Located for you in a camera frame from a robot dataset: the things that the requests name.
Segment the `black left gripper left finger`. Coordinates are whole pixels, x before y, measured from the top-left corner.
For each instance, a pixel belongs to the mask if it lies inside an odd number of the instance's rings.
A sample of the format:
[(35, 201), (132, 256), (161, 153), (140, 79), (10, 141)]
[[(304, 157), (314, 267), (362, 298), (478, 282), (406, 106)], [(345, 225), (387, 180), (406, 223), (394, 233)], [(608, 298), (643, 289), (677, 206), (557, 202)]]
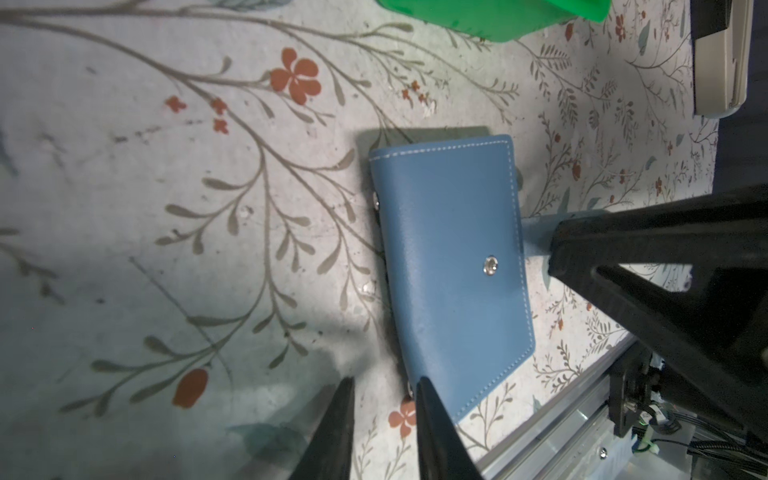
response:
[(355, 380), (345, 377), (334, 392), (290, 480), (349, 480), (354, 443)]

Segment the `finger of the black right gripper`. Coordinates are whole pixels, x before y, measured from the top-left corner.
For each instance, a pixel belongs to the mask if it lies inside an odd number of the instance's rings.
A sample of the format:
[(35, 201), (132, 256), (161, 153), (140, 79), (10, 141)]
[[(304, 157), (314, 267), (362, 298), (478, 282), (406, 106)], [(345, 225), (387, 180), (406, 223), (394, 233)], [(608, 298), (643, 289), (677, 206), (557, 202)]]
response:
[(767, 436), (767, 188), (560, 222), (548, 272), (659, 355), (661, 397)]

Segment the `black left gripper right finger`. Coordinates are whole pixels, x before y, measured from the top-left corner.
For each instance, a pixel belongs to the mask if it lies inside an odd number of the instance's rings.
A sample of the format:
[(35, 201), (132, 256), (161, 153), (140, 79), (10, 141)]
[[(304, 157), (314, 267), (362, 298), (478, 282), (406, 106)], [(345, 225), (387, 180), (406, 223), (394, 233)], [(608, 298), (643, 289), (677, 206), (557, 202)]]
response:
[(416, 387), (416, 420), (422, 480), (482, 479), (427, 377), (422, 377)]

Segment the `blue leather card holder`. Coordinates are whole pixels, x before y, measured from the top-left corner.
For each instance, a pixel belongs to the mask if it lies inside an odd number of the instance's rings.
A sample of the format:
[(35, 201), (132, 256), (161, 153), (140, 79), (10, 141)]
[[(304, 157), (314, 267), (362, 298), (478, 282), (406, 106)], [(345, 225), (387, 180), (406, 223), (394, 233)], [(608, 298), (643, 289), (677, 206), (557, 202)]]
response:
[(535, 350), (507, 135), (369, 157), (391, 308), (408, 381), (460, 421)]

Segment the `green plastic card tray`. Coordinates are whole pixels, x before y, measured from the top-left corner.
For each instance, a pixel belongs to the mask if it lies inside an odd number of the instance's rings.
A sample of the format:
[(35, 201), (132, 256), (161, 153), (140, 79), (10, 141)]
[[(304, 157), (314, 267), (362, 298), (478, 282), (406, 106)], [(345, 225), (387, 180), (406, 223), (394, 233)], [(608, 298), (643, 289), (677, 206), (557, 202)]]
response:
[(610, 0), (380, 0), (383, 7), (430, 24), (507, 42), (562, 22), (600, 23)]

